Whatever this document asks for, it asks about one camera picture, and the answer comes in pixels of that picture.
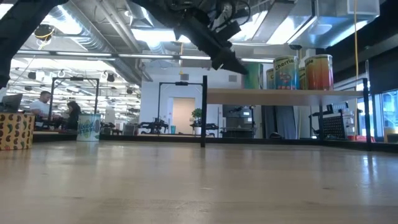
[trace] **colorful patterned container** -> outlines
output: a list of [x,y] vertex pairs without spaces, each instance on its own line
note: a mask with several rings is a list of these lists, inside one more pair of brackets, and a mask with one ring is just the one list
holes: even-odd
[[305,61],[309,90],[333,90],[333,57],[317,55]]
[[307,90],[308,89],[308,79],[307,79],[307,74],[305,73],[305,67],[300,68],[298,73],[300,74],[300,89]]
[[276,89],[299,89],[299,58],[296,56],[286,56],[275,59],[274,72]]
[[0,151],[31,149],[35,118],[19,113],[0,113]]
[[81,114],[77,130],[77,141],[95,142],[100,140],[101,115]]
[[274,69],[268,69],[267,73],[267,90],[275,90]]

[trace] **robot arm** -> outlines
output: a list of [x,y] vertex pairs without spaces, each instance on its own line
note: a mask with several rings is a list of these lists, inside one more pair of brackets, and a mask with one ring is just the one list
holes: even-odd
[[[241,74],[247,70],[231,51],[232,43],[228,41],[241,31],[238,23],[226,23],[225,27],[216,32],[209,27],[222,12],[221,6],[229,3],[236,6],[237,0],[131,0],[147,9],[158,21],[173,28],[176,39],[181,35],[188,37],[199,50],[210,56],[214,69],[225,69]],[[207,12],[216,11],[210,17]]]

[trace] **metal shelf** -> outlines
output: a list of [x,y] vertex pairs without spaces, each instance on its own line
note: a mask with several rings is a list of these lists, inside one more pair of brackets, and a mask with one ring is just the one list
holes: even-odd
[[363,97],[362,91],[243,90],[209,88],[208,104],[320,106]]

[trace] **laptop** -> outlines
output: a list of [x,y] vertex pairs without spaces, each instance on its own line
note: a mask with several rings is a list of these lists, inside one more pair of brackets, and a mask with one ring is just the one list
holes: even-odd
[[17,113],[21,105],[22,94],[4,96],[0,104],[0,112]]

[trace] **person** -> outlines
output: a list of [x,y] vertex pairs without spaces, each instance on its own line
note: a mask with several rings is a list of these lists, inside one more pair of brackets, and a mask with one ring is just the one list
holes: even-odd
[[68,130],[77,130],[79,115],[81,113],[80,106],[76,103],[76,101],[71,101],[68,104],[68,122],[67,122],[67,129]]
[[49,91],[41,92],[39,100],[30,104],[30,112],[36,117],[47,118],[50,113],[50,105],[48,104],[50,99],[51,93]]

